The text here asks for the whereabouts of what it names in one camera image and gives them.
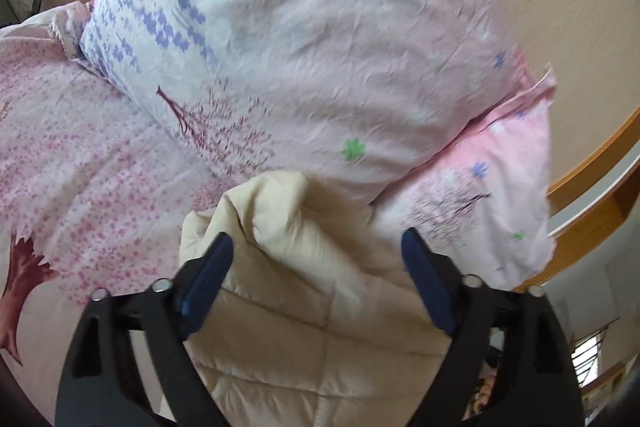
green flower print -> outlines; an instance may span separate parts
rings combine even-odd
[[[364,150],[366,148],[366,145],[364,145],[359,138],[347,140],[344,144],[342,155],[348,162],[356,163],[357,161],[362,160],[364,157]]]

white pillowcase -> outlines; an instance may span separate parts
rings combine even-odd
[[[516,84],[492,0],[95,0],[91,65],[217,174],[372,201]]]

pink pillowcase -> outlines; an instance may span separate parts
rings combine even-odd
[[[556,80],[539,82],[518,56],[521,89],[375,202],[373,224],[398,241],[415,227],[464,273],[512,289],[551,260],[549,119]]]

pink duvet cover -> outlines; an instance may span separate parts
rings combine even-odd
[[[0,353],[52,421],[87,295],[172,276],[184,216],[222,189],[49,38],[0,38],[0,136]]]

metal screw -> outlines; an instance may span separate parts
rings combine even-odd
[[[469,286],[469,288],[480,288],[484,284],[482,279],[477,275],[465,275],[462,282],[465,286]]]
[[[93,302],[98,302],[102,299],[106,299],[109,295],[109,290],[107,288],[96,288],[91,292],[91,295],[89,295],[89,297]]]
[[[173,285],[171,279],[158,279],[151,285],[151,289],[156,293],[162,293],[170,290]]]
[[[534,297],[544,297],[545,291],[542,286],[529,286],[527,291]]]

